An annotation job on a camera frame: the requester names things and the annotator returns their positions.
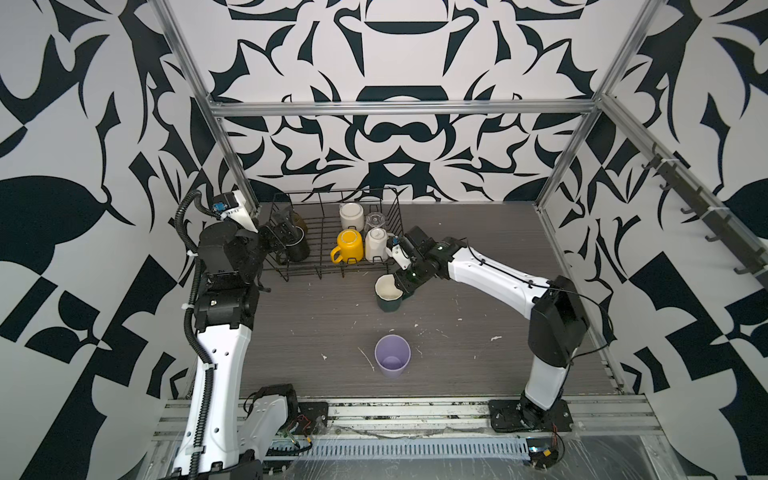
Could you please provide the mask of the cream white mug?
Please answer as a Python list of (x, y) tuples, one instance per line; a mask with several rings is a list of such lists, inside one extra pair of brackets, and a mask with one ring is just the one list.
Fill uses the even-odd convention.
[(365, 259), (371, 264), (385, 263), (389, 259), (387, 242), (393, 238), (384, 228), (370, 229), (364, 241)]

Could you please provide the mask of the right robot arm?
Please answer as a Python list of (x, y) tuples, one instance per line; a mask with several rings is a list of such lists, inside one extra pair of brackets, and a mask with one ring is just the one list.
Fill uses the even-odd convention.
[(517, 405), (501, 410), (505, 425), (495, 429), (551, 427), (589, 328), (582, 297), (573, 282), (562, 275), (548, 280), (524, 273), (481, 254), (466, 239), (437, 241), (419, 227), (390, 237), (386, 251), (398, 265), (396, 288), (407, 296), (433, 278), (451, 280), (489, 295), (529, 321), (531, 372)]

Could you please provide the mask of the clear glass cup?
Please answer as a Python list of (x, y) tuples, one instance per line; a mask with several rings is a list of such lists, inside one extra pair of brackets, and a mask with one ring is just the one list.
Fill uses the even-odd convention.
[(365, 228), (372, 230), (375, 228), (386, 228), (386, 215), (379, 211), (373, 211), (369, 213), (365, 218)]

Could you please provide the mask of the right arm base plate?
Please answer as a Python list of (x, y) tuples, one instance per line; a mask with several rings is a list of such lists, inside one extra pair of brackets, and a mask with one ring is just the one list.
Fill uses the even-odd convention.
[(572, 431), (573, 417), (562, 399), (556, 400), (548, 410), (538, 407), (526, 397), (490, 400), (488, 408), (491, 428), (497, 433)]

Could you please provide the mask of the white mug red inside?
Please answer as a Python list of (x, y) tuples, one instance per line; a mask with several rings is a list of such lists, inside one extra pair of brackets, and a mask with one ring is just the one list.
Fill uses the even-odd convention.
[(339, 217), (343, 230), (362, 232), (365, 228), (365, 211), (356, 202), (343, 203), (339, 207)]

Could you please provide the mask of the lavender cup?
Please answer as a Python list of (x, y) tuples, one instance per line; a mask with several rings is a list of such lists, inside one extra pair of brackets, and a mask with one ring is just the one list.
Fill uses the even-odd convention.
[(374, 358), (387, 378), (399, 377), (409, 365), (412, 350), (408, 341), (396, 334), (388, 334), (375, 345)]

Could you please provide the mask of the dark green mug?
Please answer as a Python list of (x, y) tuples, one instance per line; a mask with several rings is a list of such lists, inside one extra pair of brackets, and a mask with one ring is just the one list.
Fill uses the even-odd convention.
[(400, 307), (404, 292), (397, 287), (393, 274), (380, 276), (374, 285), (374, 291), (377, 305), (383, 312), (394, 312)]

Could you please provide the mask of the black mug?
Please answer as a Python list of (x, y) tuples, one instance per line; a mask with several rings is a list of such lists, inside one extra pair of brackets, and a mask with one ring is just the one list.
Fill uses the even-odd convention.
[(302, 262), (309, 257), (311, 249), (306, 239), (306, 233), (300, 226), (289, 223), (281, 224), (278, 227), (278, 238), (284, 246), (278, 255), (280, 263)]

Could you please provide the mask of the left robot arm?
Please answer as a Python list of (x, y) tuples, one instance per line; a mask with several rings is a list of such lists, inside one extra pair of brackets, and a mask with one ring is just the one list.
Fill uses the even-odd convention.
[(240, 399), (244, 360), (265, 287), (263, 264), (277, 245), (258, 225), (238, 191), (210, 205), (193, 189), (181, 200), (174, 227), (193, 262), (183, 304), (184, 336), (197, 356), (190, 410), (169, 472), (172, 479), (260, 479), (275, 437), (295, 426), (294, 387), (259, 389)]

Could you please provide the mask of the yellow mug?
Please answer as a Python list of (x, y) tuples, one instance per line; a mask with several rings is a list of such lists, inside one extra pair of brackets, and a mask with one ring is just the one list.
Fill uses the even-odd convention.
[(364, 258), (363, 238), (355, 229), (341, 231), (336, 239), (336, 246), (331, 250), (330, 260), (333, 264), (357, 264)]

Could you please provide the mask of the olive glass cup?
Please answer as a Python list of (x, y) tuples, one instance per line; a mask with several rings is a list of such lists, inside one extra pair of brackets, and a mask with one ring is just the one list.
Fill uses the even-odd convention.
[(308, 233), (309, 232), (309, 228), (308, 228), (305, 220), (296, 211), (292, 212), (291, 218), (292, 218), (292, 221), (293, 221), (293, 223), (294, 223), (294, 225), (296, 227), (301, 228), (304, 233)]

